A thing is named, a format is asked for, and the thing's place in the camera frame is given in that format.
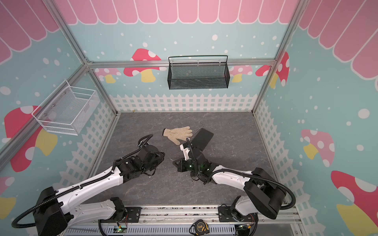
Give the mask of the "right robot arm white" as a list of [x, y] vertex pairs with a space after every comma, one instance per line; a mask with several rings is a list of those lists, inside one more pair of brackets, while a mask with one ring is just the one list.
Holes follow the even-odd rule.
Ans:
[[184, 157], [173, 162], [178, 172], [190, 172], [194, 181], [231, 186], [246, 193], [237, 197], [230, 207], [233, 217], [252, 213], [276, 219], [279, 211], [291, 209], [296, 204], [295, 194], [284, 184], [275, 181], [262, 168], [253, 171], [238, 171], [210, 162], [202, 150], [190, 140], [180, 145]]

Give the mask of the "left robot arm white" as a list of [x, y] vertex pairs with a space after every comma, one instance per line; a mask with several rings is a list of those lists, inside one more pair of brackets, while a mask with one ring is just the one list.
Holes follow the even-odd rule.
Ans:
[[40, 236], [57, 236], [66, 228], [92, 220], [126, 220], [127, 209], [117, 197], [94, 204], [85, 201], [141, 175], [155, 173], [165, 154], [148, 143], [152, 136], [142, 137], [137, 150], [114, 160], [110, 168], [96, 176], [69, 187], [44, 189], [36, 205], [16, 217], [12, 227], [35, 227]]

